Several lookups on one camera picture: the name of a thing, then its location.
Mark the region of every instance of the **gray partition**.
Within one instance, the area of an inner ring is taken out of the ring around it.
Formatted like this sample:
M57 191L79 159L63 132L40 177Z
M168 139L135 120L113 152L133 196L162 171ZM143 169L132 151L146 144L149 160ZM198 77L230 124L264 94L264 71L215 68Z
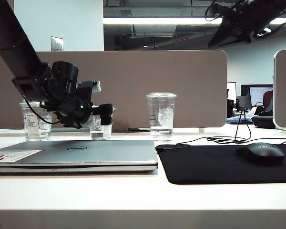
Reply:
M286 127L286 50L275 54L274 72L274 123Z
M102 91L92 95L98 105L116 108L114 130L148 127L150 92L172 92L176 100L175 127L220 127L226 121L227 55L221 50L38 52L52 64L78 66L79 81L100 80ZM22 128L21 96L12 73L0 57L0 128Z

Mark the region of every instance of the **fluorescent light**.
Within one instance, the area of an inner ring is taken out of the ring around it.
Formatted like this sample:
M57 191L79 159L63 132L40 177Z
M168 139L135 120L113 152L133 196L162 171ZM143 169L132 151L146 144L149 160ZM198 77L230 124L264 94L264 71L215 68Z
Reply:
M104 24L126 25L219 25L221 22L221 18L213 21L205 18L103 18Z
M286 18L276 18L270 22L270 24L283 24L286 21Z
M266 32L271 32L271 29L269 29L269 28L264 28L264 30L266 31Z

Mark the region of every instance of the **black robotic arm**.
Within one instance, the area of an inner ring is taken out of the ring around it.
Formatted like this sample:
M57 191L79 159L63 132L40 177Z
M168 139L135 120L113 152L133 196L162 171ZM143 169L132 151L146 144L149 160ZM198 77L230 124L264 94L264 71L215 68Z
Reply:
M232 7L221 6L212 2L205 12L223 21L208 43L209 47L251 42L251 34L256 39L266 38L279 31L285 23L271 32L264 28L275 18L286 13L286 0L238 0Z
M42 63L6 0L0 0L0 55L14 74L12 80L26 101L40 101L65 127L81 128L91 114L101 124L112 122L112 104L92 107L91 93L98 81L76 87L78 68L68 62Z

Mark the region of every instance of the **plastic cup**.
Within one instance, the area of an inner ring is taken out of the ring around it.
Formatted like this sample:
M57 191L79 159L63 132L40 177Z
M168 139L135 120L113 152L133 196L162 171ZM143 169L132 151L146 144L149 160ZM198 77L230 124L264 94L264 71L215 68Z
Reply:
M89 117L89 132L93 140L105 140L111 138L112 124L101 125L101 118L99 115L91 115Z
M39 114L44 120L52 122L52 112L47 112L46 109L39 107L39 102L29 102L32 109ZM51 124L45 123L38 118L26 104L20 103L23 127L26 140L49 140L51 136Z
M152 92L146 95L153 140L168 141L171 139L176 97L176 94L166 92Z

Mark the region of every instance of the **light switch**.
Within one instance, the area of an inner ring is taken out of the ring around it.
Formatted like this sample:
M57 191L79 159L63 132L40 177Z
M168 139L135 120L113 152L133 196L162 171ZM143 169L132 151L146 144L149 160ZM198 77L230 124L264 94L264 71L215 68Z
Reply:
M51 51L63 51L63 38L51 36Z

